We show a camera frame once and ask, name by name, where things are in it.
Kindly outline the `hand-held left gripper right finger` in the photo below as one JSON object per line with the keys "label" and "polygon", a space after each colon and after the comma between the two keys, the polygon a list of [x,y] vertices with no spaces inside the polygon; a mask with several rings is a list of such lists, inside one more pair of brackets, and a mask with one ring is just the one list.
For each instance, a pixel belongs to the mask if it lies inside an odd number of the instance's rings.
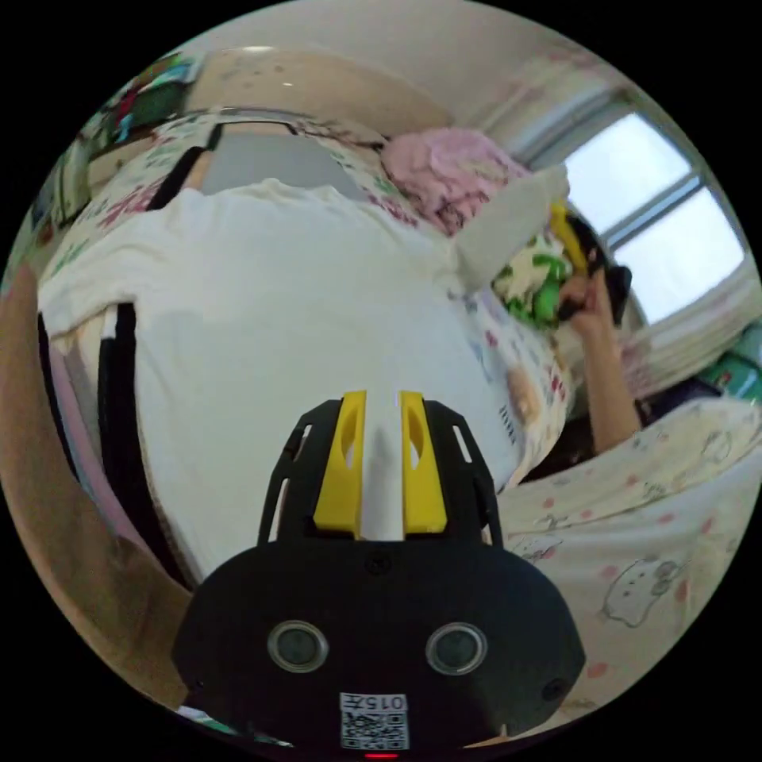
{"label": "hand-held left gripper right finger", "polygon": [[443,533],[447,513],[422,394],[399,393],[402,418],[402,525],[405,533]]}

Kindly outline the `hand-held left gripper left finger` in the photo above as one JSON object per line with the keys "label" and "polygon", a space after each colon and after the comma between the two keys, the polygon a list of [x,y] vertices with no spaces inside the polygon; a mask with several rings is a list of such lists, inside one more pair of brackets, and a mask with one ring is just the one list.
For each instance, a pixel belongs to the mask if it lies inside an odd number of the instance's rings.
{"label": "hand-held left gripper left finger", "polygon": [[360,532],[366,402],[366,391],[341,399],[314,510],[314,524],[322,532]]}

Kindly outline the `person's right hand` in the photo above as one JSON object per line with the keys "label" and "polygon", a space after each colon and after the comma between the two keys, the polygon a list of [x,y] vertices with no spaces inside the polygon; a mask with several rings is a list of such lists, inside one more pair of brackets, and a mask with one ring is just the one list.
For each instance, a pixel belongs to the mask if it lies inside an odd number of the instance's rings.
{"label": "person's right hand", "polygon": [[569,321],[583,343],[612,341],[615,338],[613,314],[603,270],[597,270],[592,276],[571,277],[561,287],[560,301],[564,305],[569,302],[575,307]]}

